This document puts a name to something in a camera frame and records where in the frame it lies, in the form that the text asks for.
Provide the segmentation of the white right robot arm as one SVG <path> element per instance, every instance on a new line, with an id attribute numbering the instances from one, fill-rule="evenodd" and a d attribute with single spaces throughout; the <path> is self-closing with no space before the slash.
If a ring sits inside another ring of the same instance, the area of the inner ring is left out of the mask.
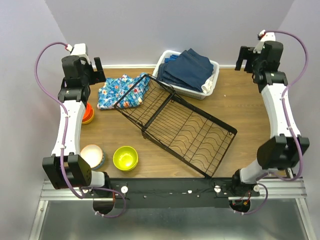
<path id="1" fill-rule="evenodd" d="M 267 40 L 260 49 L 241 46 L 235 70 L 240 70 L 246 61 L 244 71 L 252 74 L 258 86 L 270 124 L 270 139 L 262 144 L 256 159 L 247 167 L 237 170 L 232 176 L 230 191 L 241 196 L 258 180 L 276 170 L 302 165 L 303 154 L 310 146 L 307 137 L 299 131 L 291 111 L 286 74 L 279 71 L 284 46 L 281 42 Z"/>

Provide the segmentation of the white rolled cloth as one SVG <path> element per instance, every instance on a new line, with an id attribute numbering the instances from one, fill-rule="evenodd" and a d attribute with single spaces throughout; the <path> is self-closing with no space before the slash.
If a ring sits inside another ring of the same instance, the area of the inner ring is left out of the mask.
<path id="1" fill-rule="evenodd" d="M 207 94 L 210 92 L 213 82 L 214 82 L 214 76 L 215 74 L 211 75 L 205 82 L 204 84 L 201 86 L 202 92 L 204 94 Z"/>

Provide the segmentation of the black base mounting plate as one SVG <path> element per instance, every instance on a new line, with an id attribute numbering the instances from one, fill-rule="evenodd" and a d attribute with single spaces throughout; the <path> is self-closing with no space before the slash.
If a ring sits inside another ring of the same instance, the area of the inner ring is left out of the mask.
<path id="1" fill-rule="evenodd" d="M 230 177 L 110 178 L 107 186 L 115 193 L 96 187 L 87 196 L 111 198 L 117 209 L 228 208 L 231 198 L 260 195 L 255 184 L 233 184 Z"/>

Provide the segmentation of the dark blue folded cloths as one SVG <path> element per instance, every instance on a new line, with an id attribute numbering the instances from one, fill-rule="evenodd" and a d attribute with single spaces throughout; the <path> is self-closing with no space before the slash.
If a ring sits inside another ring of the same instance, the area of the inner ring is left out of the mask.
<path id="1" fill-rule="evenodd" d="M 213 75 L 214 65 L 192 48 L 171 55 L 159 65 L 157 80 L 172 86 L 202 92 L 202 85 Z"/>

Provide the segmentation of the lime green bowl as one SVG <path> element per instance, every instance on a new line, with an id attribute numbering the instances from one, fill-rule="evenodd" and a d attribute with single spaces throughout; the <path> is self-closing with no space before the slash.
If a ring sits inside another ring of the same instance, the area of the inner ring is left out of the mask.
<path id="1" fill-rule="evenodd" d="M 132 164 L 125 165 L 125 164 L 116 162 L 116 163 L 114 164 L 114 166 L 115 166 L 118 170 L 120 170 L 120 171 L 128 172 L 128 171 L 133 170 L 133 169 L 137 166 L 137 164 L 138 164 L 137 162 L 134 162 L 134 163 L 132 163 Z"/>
<path id="2" fill-rule="evenodd" d="M 113 154 L 112 157 L 113 164 L 121 163 L 125 165 L 130 165 L 135 162 L 139 162 L 139 156 L 137 151 L 131 146 L 121 146 Z"/>

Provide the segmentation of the white plastic basket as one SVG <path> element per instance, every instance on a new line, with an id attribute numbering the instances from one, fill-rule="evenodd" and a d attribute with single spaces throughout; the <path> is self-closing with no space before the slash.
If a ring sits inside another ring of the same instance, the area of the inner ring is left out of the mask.
<path id="1" fill-rule="evenodd" d="M 163 52 L 152 75 L 181 95 L 203 100 L 213 93 L 219 72 L 218 62 L 190 48 L 183 52 Z"/>

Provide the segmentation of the orange-red bowl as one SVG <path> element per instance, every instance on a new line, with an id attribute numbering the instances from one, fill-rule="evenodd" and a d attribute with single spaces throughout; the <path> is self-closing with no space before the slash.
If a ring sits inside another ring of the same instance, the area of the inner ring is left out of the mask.
<path id="1" fill-rule="evenodd" d="M 86 108 L 85 108 L 85 112 L 84 112 L 82 121 L 85 122 L 85 121 L 89 120 L 92 117 L 92 114 L 93 114 L 93 108 L 92 108 L 91 104 L 88 102 L 86 104 Z"/>

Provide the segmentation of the blue floral cloth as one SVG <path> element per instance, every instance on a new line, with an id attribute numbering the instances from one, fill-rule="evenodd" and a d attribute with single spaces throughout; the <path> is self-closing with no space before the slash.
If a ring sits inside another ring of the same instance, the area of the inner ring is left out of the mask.
<path id="1" fill-rule="evenodd" d="M 107 78 L 103 87 L 98 90 L 97 108 L 111 110 L 114 106 L 120 109 L 135 108 L 143 103 L 149 90 L 150 78 L 145 72 L 132 78 L 124 74 L 119 78 Z"/>

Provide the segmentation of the white and blue bowl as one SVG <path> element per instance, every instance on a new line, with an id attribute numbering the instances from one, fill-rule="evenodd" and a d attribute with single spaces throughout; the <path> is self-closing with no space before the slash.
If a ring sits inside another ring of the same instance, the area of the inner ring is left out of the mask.
<path id="1" fill-rule="evenodd" d="M 105 152 L 96 144 L 89 144 L 80 151 L 81 157 L 92 170 L 100 168 L 105 162 Z"/>

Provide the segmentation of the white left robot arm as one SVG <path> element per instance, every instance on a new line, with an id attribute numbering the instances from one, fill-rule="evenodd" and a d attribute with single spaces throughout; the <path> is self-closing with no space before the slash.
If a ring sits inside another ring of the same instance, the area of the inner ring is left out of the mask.
<path id="1" fill-rule="evenodd" d="M 42 167 L 55 189 L 93 187 L 101 198 L 107 197 L 111 185 L 108 175 L 93 171 L 81 157 L 82 121 L 91 94 L 90 86 L 106 80 L 101 60 L 94 58 L 96 69 L 84 57 L 69 55 L 61 60 L 64 78 L 57 95 L 60 123 L 56 143 Z"/>

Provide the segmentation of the yellow-orange bowl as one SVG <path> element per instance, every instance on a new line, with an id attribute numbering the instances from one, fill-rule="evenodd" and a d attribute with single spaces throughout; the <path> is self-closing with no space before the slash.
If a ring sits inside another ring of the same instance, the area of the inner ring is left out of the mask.
<path id="1" fill-rule="evenodd" d="M 87 120 L 83 120 L 83 121 L 82 121 L 82 124 L 83 124 L 83 125 L 89 124 L 89 123 L 94 119 L 94 116 L 95 116 L 95 111 L 94 111 L 94 109 L 92 108 L 92 109 L 90 110 L 89 118 L 88 118 Z"/>

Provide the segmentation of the black wire dish rack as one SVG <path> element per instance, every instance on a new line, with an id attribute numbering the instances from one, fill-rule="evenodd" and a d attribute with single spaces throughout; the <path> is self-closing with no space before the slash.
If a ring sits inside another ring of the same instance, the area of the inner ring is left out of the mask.
<path id="1" fill-rule="evenodd" d="M 148 73 L 122 90 L 113 107 L 145 139 L 205 178 L 215 175 L 238 132 Z"/>

